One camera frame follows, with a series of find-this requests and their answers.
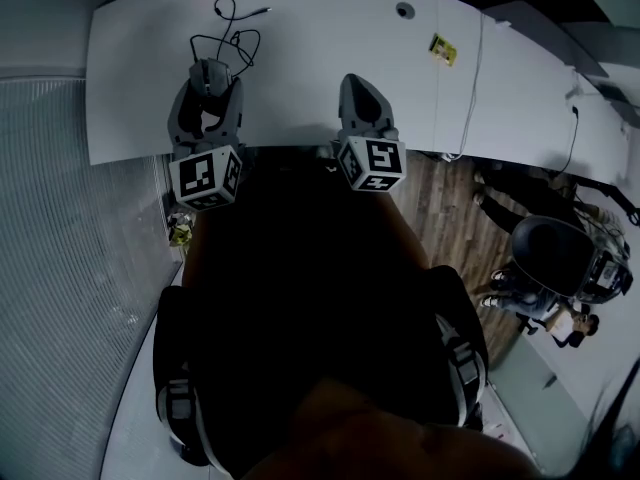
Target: wooden floor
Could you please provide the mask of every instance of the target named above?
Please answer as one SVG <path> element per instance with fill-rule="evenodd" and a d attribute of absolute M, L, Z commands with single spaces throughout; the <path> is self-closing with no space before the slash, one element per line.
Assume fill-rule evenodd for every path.
<path fill-rule="evenodd" d="M 480 307 L 480 294 L 474 292 L 508 261 L 509 235 L 472 202 L 481 186 L 473 181 L 471 159 L 436 163 L 421 153 L 408 152 L 407 162 L 407 179 L 392 193 L 393 198 L 431 265 L 450 265 L 464 280 L 482 323 L 490 362 L 496 365 L 517 337 L 520 320 L 507 311 Z M 504 194 L 488 193 L 524 215 Z"/>

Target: small round hole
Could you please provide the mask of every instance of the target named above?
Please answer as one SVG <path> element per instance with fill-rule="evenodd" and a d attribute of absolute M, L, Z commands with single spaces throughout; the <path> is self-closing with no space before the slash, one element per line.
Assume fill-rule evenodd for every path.
<path fill-rule="evenodd" d="M 398 5 L 396 5 L 396 12 L 398 13 L 398 16 L 404 18 L 405 20 L 413 19 L 413 17 L 416 15 L 416 11 L 413 6 L 411 4 L 408 4 L 407 2 L 400 2 Z"/>

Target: white cable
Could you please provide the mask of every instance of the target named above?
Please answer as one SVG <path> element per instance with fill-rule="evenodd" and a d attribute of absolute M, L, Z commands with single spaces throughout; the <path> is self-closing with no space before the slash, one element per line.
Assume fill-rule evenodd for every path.
<path fill-rule="evenodd" d="M 478 41 L 478 56 L 476 58 L 476 72 L 473 76 L 473 86 L 471 87 L 471 98 L 469 100 L 469 110 L 467 111 L 467 118 L 464 122 L 464 129 L 462 130 L 462 140 L 460 141 L 460 152 L 452 156 L 450 160 L 458 160 L 464 152 L 464 148 L 467 145 L 467 136 L 469 135 L 469 125 L 471 124 L 471 116 L 473 110 L 476 107 L 476 93 L 478 87 L 478 75 L 480 74 L 480 65 L 482 64 L 482 43 L 484 36 L 484 14 L 480 13 L 480 40 Z"/>

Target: white table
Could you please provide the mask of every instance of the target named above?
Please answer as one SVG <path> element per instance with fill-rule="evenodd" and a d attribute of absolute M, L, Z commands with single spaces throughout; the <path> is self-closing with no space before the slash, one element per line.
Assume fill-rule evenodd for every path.
<path fill-rule="evenodd" d="M 189 37 L 221 36 L 214 0 L 119 0 L 94 13 L 87 70 L 92 164 L 171 152 L 166 121 L 192 64 Z M 471 96 L 480 13 L 456 0 L 236 0 L 234 24 L 256 28 L 262 44 L 245 87 L 240 137 L 250 146 L 322 144 L 335 137 L 339 86 L 356 73 L 391 102 L 407 147 L 458 153 Z M 397 15 L 399 2 L 416 11 Z M 228 1 L 221 2 L 225 13 Z M 599 96 L 567 103 L 576 83 L 597 92 L 518 32 L 484 18 L 477 104 L 464 154 L 561 168 L 575 117 L 580 125 L 568 172 L 613 182 L 626 174 L 622 120 Z M 438 32 L 458 50 L 450 68 L 428 49 Z M 217 45 L 199 40 L 198 54 Z M 252 44 L 247 36 L 247 47 Z M 221 60 L 242 67 L 225 49 Z"/>

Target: sneaker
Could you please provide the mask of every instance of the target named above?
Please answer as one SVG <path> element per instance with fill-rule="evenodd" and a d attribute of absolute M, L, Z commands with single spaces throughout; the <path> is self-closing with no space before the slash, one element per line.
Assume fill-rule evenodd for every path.
<path fill-rule="evenodd" d="M 473 202 L 480 206 L 484 202 L 484 192 L 482 190 L 478 190 L 475 194 L 473 194 Z"/>
<path fill-rule="evenodd" d="M 498 297 L 495 295 L 489 295 L 480 301 L 480 305 L 483 308 L 497 308 L 498 307 Z"/>
<path fill-rule="evenodd" d="M 491 272 L 491 279 L 493 281 L 506 281 L 508 277 L 506 270 L 494 270 Z"/>
<path fill-rule="evenodd" d="M 331 146 L 317 146 L 316 158 L 325 158 L 325 159 L 333 158 L 333 151 L 331 150 Z"/>

